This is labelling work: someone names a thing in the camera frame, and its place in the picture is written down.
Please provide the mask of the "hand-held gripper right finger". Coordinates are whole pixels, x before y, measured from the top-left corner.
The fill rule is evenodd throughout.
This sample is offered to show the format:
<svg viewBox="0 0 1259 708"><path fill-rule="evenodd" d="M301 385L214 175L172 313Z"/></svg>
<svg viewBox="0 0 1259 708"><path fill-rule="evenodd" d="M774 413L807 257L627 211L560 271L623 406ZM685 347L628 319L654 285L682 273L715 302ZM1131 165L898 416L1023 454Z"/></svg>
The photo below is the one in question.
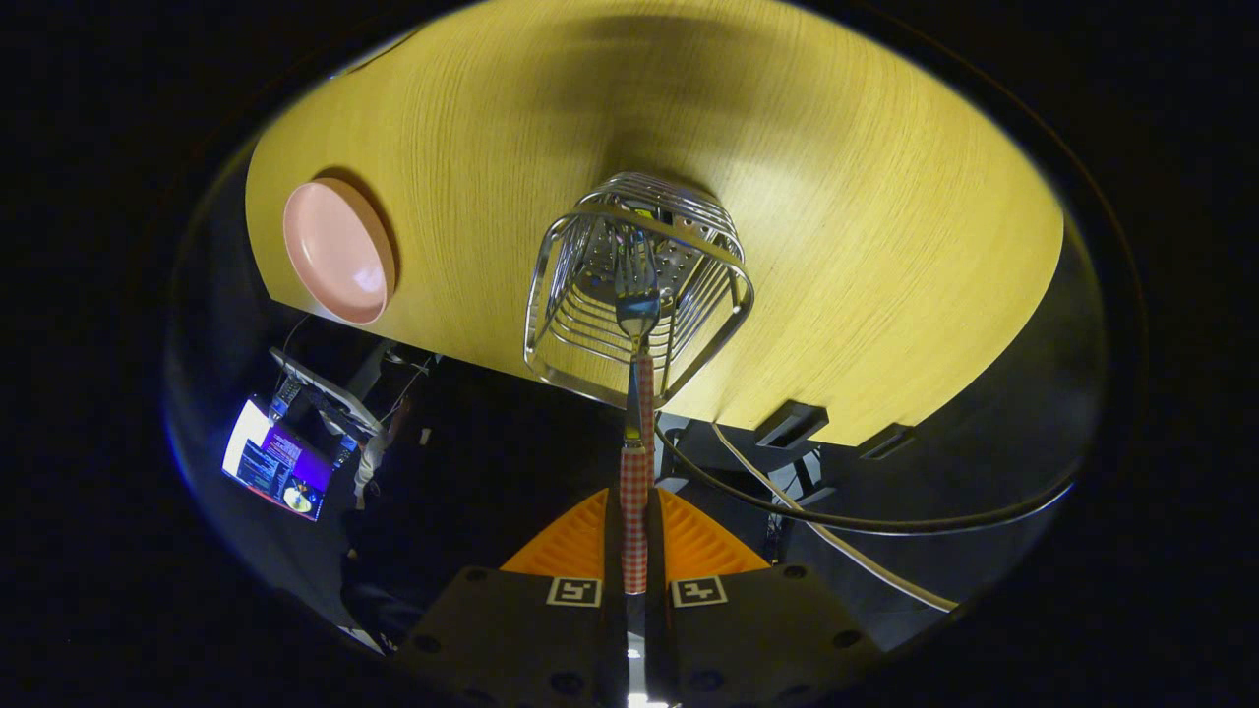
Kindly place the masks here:
<svg viewBox="0 0 1259 708"><path fill-rule="evenodd" d="M867 679L876 641L805 564L767 564L704 511L646 508L646 692L674 707L818 707Z"/></svg>

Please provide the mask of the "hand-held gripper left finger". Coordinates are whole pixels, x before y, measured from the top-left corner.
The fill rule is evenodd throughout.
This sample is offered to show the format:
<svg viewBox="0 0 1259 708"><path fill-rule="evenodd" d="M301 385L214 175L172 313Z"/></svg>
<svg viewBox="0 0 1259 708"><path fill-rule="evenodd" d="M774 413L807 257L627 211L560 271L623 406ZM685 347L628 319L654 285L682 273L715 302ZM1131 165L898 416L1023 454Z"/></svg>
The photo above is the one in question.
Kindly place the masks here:
<svg viewBox="0 0 1259 708"><path fill-rule="evenodd" d="M442 707L622 707L622 511L601 490L501 567L461 568L392 661Z"/></svg>

